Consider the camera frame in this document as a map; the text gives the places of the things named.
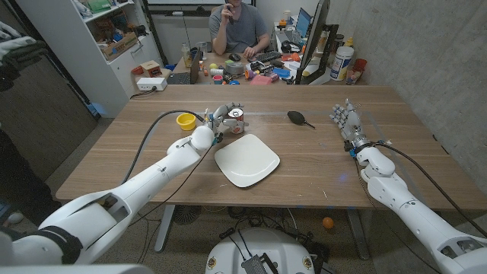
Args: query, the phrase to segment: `gray t-shirt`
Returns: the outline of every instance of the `gray t-shirt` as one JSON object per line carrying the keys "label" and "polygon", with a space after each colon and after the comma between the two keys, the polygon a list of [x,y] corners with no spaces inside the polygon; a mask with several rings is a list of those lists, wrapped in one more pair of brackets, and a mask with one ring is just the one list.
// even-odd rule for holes
{"label": "gray t-shirt", "polygon": [[[242,12],[238,20],[234,20],[234,24],[227,24],[226,53],[243,53],[248,46],[255,46],[259,42],[257,37],[267,33],[266,23],[257,8],[245,3],[241,5]],[[210,15],[209,29],[212,41],[220,29],[222,9],[223,5]]]}

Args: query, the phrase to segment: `yellow cup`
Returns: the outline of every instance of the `yellow cup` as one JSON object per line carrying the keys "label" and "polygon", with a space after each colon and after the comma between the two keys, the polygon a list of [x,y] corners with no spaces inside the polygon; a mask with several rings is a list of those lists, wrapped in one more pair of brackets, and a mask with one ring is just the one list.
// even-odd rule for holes
{"label": "yellow cup", "polygon": [[176,123],[180,125],[182,130],[191,130],[196,127],[196,116],[183,113],[176,118]]}

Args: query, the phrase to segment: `shelf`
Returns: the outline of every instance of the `shelf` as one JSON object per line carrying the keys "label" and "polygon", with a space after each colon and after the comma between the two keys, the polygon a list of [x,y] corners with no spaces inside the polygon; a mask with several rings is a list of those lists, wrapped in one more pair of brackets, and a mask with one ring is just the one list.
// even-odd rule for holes
{"label": "shelf", "polygon": [[[148,32],[148,33],[149,33],[149,35],[145,35],[145,36],[140,36],[140,37],[138,37],[138,40],[140,41],[140,43],[142,43],[143,39],[145,39],[147,36],[150,36],[150,32]],[[129,53],[129,52],[130,52],[130,49],[131,49],[132,47],[134,47],[134,46],[138,46],[138,42],[137,42],[135,45],[133,45],[133,46],[129,47],[129,48],[128,48],[128,49],[127,49],[125,52],[123,52],[122,54]],[[111,60],[111,61],[107,61],[107,65],[111,65],[111,64],[112,64],[112,62],[114,62],[115,60],[117,60],[117,59],[118,59],[118,58],[119,58],[119,57],[120,57],[122,54],[120,54],[119,56],[117,56],[115,59],[113,59],[113,60]]]}
{"label": "shelf", "polygon": [[102,17],[104,15],[107,15],[107,14],[109,14],[111,12],[114,12],[114,11],[118,10],[119,8],[122,8],[123,6],[126,6],[126,5],[134,5],[134,2],[127,1],[127,2],[122,3],[122,4],[116,4],[115,6],[111,6],[109,10],[102,11],[102,12],[98,12],[96,14],[93,14],[93,16],[90,17],[90,18],[84,18],[83,19],[83,22],[87,23],[89,21],[93,21],[93,20],[95,20],[97,18],[100,18],[100,17]]}

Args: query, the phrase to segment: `wooden table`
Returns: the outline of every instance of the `wooden table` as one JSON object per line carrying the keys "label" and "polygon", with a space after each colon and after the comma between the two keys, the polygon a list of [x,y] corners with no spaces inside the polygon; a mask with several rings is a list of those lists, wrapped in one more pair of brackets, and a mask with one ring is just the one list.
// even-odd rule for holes
{"label": "wooden table", "polygon": [[[371,204],[359,183],[354,161],[344,152],[339,129],[328,117],[332,107],[344,104],[346,98],[361,105],[358,111],[370,140],[390,140],[392,146],[413,157],[461,208],[487,208],[487,198],[394,90],[372,86],[170,85],[164,92],[130,100],[56,196],[74,199],[118,186],[145,131],[160,113],[175,109],[202,112],[207,107],[213,111],[233,101],[245,104],[244,117],[250,126],[244,134],[259,137],[281,158],[281,164],[255,186],[234,186],[214,158],[218,149],[242,136],[227,131],[224,141],[212,148],[168,203],[369,209]],[[286,116],[289,110],[304,113],[317,129],[291,123]],[[190,134],[183,132],[175,119],[176,115],[162,119],[132,174],[164,157],[169,145]],[[399,155],[380,150],[396,163],[397,173],[413,194],[432,209],[452,209],[416,167]],[[152,201],[165,200],[188,173],[168,183]]]}
{"label": "wooden table", "polygon": [[[218,55],[216,53],[206,53],[207,59],[206,60],[203,60],[203,63],[205,64],[205,67],[208,69],[208,73],[209,73],[209,69],[210,69],[209,66],[212,63],[215,63],[217,65],[223,65],[225,67],[225,61],[228,60],[228,55],[229,55],[228,53],[225,53],[223,55]],[[247,61],[247,59],[244,58],[243,54],[239,54],[239,55],[241,57],[241,60],[238,61],[238,62],[241,62],[243,65],[246,65],[246,64],[249,63]],[[181,57],[181,60],[177,63],[176,68],[173,70],[173,72],[174,73],[189,72],[189,68],[187,68],[184,65],[183,57]],[[213,76],[211,76],[211,75],[205,76],[205,74],[203,72],[199,72],[198,81],[196,81],[196,83],[210,83],[210,84],[214,84],[212,77]],[[251,81],[245,79],[245,76],[240,76],[236,80],[240,84],[250,84],[250,82],[251,82]],[[284,81],[281,81],[281,80],[272,83],[272,85],[276,85],[276,84],[278,84],[278,85],[286,85],[286,83]],[[360,84],[364,84],[364,82],[363,81],[358,81],[356,84],[360,85]],[[330,80],[327,83],[325,83],[324,85],[346,85],[346,84],[345,84],[345,81],[334,81],[334,80]]]}

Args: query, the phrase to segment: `power strip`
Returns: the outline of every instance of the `power strip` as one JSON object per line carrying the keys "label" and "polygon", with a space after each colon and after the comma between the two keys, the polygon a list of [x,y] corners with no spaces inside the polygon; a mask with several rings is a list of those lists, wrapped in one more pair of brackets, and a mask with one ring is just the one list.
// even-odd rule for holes
{"label": "power strip", "polygon": [[137,82],[140,91],[150,91],[154,86],[156,91],[163,91],[167,86],[166,78],[140,78]]}

